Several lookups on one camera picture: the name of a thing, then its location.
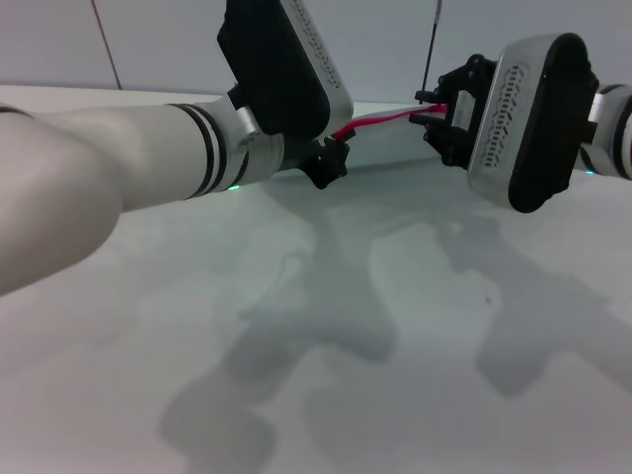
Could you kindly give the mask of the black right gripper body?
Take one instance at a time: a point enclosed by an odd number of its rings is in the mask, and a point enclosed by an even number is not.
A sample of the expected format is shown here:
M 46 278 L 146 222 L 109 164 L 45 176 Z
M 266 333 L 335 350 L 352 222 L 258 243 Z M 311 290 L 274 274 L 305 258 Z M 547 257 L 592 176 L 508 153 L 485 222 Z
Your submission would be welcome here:
M 482 115 L 488 101 L 497 62 L 481 54 L 442 76 L 434 91 L 447 96 L 445 127 L 427 127 L 427 143 L 446 166 L 468 166 Z

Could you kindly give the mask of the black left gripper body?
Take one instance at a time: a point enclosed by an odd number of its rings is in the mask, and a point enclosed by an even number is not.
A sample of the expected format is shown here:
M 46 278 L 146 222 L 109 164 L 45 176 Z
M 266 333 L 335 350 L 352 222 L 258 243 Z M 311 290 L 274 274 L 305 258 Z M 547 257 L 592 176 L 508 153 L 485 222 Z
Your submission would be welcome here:
M 299 170 L 319 190 L 326 189 L 330 184 L 329 162 L 319 155 L 284 157 L 283 169 Z

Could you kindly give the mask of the clear document bag red zip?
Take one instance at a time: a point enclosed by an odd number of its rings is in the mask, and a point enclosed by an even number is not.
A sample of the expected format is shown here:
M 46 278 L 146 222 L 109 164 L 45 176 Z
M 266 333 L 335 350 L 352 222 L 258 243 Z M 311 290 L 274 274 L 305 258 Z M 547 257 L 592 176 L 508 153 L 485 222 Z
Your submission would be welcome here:
M 417 163 L 441 164 L 441 157 L 427 143 L 427 128 L 409 122 L 411 114 L 433 114 L 445 117 L 446 105 L 422 104 L 395 108 L 360 115 L 342 130 L 326 137 L 335 138 L 349 146 L 348 173 L 374 167 L 394 168 L 398 165 Z M 279 165 L 281 173 L 298 173 L 299 170 L 283 169 L 283 158 L 289 156 L 319 155 L 324 140 L 300 143 L 287 140 Z

